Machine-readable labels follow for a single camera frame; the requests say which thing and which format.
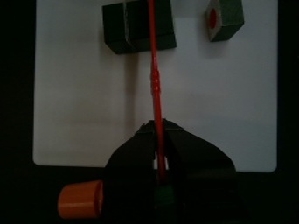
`orange object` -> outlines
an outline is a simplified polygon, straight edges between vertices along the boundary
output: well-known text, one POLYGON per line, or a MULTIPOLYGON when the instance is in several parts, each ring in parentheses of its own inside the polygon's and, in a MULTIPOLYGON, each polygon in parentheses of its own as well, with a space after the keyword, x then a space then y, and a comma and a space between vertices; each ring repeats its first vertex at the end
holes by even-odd
POLYGON ((98 218, 103 205, 103 181, 66 185, 61 191, 59 214, 63 219, 98 218))
POLYGON ((159 184, 166 182, 166 162, 165 162, 165 125, 161 99, 161 74, 157 61, 157 43, 155 43, 155 0, 149 0, 149 18, 150 18, 150 38, 151 38, 151 53, 153 53, 153 96, 154 96, 154 123, 158 138, 158 181, 159 184))

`red rod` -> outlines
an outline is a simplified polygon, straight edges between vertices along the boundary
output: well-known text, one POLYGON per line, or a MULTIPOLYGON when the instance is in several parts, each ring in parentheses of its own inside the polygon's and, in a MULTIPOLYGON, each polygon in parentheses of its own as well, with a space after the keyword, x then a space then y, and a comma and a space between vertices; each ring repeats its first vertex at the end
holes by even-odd
POLYGON ((166 164, 165 164, 165 126, 161 100, 161 74, 157 62, 157 43, 155 43, 155 0, 149 0, 149 15, 150 15, 150 37, 151 37, 151 52, 153 52, 153 96, 154 96, 154 122, 158 137, 158 181, 166 182, 166 164))

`black background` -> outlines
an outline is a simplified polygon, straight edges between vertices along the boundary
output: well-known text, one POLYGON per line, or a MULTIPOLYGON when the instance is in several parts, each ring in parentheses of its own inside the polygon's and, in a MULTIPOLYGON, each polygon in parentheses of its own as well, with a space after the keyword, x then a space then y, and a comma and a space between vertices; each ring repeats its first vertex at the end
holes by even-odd
MULTIPOLYGON (((99 223, 62 220, 57 201, 66 184, 101 179, 103 170, 34 164, 35 7, 31 0, 2 3, 0 221, 99 223)), ((278 168, 241 172, 238 185, 246 223, 299 224, 299 1, 279 0, 278 27, 278 168)))

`white board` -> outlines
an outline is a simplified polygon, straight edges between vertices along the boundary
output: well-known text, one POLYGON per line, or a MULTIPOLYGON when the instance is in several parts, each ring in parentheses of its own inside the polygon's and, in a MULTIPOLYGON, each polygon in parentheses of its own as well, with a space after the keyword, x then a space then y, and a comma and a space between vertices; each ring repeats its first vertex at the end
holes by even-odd
MULTIPOLYGON (((115 55, 102 5, 38 0, 34 161, 103 167, 154 119, 150 52, 115 55)), ((173 0, 178 48, 159 52, 163 117, 214 143, 239 171, 277 168, 277 0, 243 0, 246 24, 211 43, 206 0, 173 0)))

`orange cap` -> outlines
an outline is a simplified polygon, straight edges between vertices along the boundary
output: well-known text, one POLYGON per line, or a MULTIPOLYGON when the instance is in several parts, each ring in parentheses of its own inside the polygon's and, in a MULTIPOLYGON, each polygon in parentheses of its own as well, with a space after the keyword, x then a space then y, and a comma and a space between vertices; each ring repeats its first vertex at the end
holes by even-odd
POLYGON ((59 214, 63 219, 98 218, 103 205, 103 181, 66 185, 61 191, 59 214))

